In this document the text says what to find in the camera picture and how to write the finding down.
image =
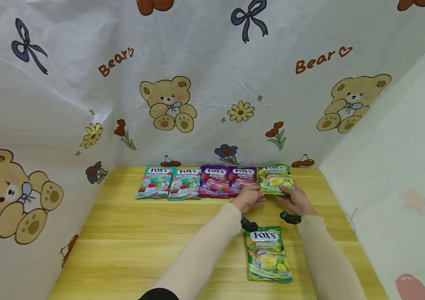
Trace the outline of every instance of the beige arm sleeve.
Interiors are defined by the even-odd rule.
[[[181,250],[153,288],[166,288],[180,300],[196,299],[229,241],[241,231],[241,212],[226,203]]]
[[[327,232],[323,218],[305,215],[297,227],[317,299],[365,300],[351,262]]]

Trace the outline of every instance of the teal candy bag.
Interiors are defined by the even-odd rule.
[[[174,167],[146,167],[136,199],[167,197],[174,170]]]
[[[186,199],[201,199],[199,186],[201,182],[201,169],[174,170],[172,173],[169,201],[183,201]]]

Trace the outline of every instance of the white backdrop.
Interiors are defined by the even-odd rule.
[[[0,1],[0,299],[45,297],[116,165],[317,167],[424,53],[406,2]]]
[[[320,170],[389,298],[425,300],[425,54]]]

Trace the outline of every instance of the fox's candy bag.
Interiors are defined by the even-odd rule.
[[[229,167],[229,196],[237,196],[244,185],[257,184],[256,170],[256,167]]]
[[[281,227],[259,227],[255,232],[244,231],[247,248],[248,279],[254,281],[293,280],[281,239]]]
[[[279,188],[280,185],[294,189],[294,182],[288,165],[275,164],[269,167],[258,167],[257,172],[259,186],[266,194],[286,196]]]
[[[200,199],[201,169],[174,170],[168,200]]]
[[[199,196],[229,198],[229,169],[225,165],[202,165]]]
[[[167,197],[173,171],[174,167],[146,167],[136,199]]]

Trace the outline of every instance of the table surface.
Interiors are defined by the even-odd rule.
[[[139,299],[194,233],[229,201],[137,200],[144,170],[120,167],[109,173],[49,300]],[[312,168],[292,168],[291,173],[351,261],[367,299],[387,299],[322,173]],[[198,299],[316,299],[298,231],[279,218],[281,211],[282,204],[269,198],[246,217],[260,226],[281,226],[294,281],[248,281],[244,237],[239,234],[222,254]]]

